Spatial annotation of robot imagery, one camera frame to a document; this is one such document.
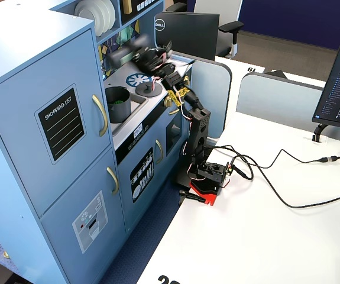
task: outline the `chalkboard label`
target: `chalkboard label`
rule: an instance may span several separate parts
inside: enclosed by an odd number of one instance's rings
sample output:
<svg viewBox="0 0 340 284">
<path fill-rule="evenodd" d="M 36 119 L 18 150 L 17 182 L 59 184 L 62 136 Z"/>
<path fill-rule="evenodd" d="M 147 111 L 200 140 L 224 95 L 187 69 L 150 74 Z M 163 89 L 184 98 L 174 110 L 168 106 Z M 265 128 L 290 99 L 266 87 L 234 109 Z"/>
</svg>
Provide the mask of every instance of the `chalkboard label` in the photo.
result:
<svg viewBox="0 0 340 284">
<path fill-rule="evenodd" d="M 54 161 L 85 134 L 74 88 L 38 113 Z"/>
</svg>

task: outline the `white plate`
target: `white plate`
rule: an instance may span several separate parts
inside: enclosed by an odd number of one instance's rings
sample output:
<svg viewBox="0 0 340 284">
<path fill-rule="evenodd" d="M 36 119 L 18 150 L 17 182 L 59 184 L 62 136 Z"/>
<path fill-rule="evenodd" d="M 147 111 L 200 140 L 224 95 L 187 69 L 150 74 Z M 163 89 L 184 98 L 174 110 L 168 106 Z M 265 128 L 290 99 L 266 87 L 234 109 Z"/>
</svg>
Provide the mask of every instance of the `white plate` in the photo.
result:
<svg viewBox="0 0 340 284">
<path fill-rule="evenodd" d="M 105 33 L 106 31 L 108 31 L 109 22 L 111 21 L 108 7 L 105 5 L 105 3 L 102 0 L 94 0 L 94 1 L 95 1 L 95 4 L 100 8 L 101 13 L 103 14 L 103 19 L 104 19 L 103 33 Z"/>
<path fill-rule="evenodd" d="M 102 1 L 108 7 L 109 18 L 110 18 L 108 29 L 110 30 L 113 27 L 113 25 L 115 24 L 115 20 L 116 20 L 115 7 L 113 7 L 111 0 L 102 0 Z"/>
<path fill-rule="evenodd" d="M 141 192 L 141 185 L 137 185 L 133 192 L 133 199 L 136 199 Z"/>
<path fill-rule="evenodd" d="M 91 0 L 80 1 L 75 7 L 75 16 L 95 22 L 95 34 L 101 36 L 104 30 L 104 17 L 101 9 Z"/>
</svg>

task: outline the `blue wall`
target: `blue wall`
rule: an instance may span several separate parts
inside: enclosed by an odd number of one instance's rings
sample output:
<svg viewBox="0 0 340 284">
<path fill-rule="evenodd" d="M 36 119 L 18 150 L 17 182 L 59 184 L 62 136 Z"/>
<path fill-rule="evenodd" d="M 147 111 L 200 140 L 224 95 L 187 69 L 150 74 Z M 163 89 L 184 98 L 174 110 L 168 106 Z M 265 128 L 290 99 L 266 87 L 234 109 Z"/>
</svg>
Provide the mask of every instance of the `blue wall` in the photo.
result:
<svg viewBox="0 0 340 284">
<path fill-rule="evenodd" d="M 338 49 L 340 0 L 243 0 L 243 30 Z"/>
<path fill-rule="evenodd" d="M 195 10 L 196 0 L 187 1 L 187 12 L 193 12 Z"/>
</svg>

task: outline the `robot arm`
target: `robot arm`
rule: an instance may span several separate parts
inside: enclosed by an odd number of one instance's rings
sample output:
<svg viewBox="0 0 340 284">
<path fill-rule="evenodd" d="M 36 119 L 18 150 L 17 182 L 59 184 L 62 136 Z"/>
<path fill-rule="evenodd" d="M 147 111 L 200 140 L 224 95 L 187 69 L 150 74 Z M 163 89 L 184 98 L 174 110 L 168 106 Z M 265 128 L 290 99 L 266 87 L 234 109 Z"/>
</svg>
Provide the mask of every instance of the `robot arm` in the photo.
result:
<svg viewBox="0 0 340 284">
<path fill-rule="evenodd" d="M 190 111 L 185 108 L 181 109 L 184 117 L 190 121 L 190 135 L 186 144 L 186 158 L 187 163 L 191 164 L 191 172 L 196 176 L 201 176 L 201 179 L 191 178 L 191 187 L 196 190 L 199 196 L 217 195 L 219 187 L 223 184 L 226 174 L 229 174 L 229 168 L 217 164 L 210 164 L 205 161 L 205 146 L 208 137 L 209 120 L 211 112 L 208 111 L 200 103 L 196 94 L 186 85 L 184 78 L 176 71 L 174 64 L 170 63 L 168 59 L 172 55 L 171 42 L 166 49 L 149 49 L 149 43 L 146 35 L 141 35 L 137 40 L 127 44 L 108 56 L 108 61 L 113 68 L 119 68 L 123 64 L 131 61 L 138 69 L 148 74 L 161 79 L 162 85 L 169 92 L 173 93 L 171 98 L 176 102 L 179 108 L 183 108 L 180 93 L 185 95 L 184 100 L 192 107 Z"/>
</svg>

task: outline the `dell logo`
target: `dell logo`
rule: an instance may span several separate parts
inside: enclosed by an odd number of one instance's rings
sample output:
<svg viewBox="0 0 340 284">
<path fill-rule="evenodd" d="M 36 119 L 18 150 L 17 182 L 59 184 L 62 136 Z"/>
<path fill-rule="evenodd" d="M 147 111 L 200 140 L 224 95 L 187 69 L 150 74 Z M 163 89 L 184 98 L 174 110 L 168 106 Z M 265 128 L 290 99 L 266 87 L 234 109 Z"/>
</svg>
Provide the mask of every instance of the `dell logo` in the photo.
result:
<svg viewBox="0 0 340 284">
<path fill-rule="evenodd" d="M 163 31 L 166 27 L 166 24 L 162 19 L 156 19 L 156 30 L 157 31 Z"/>
</svg>

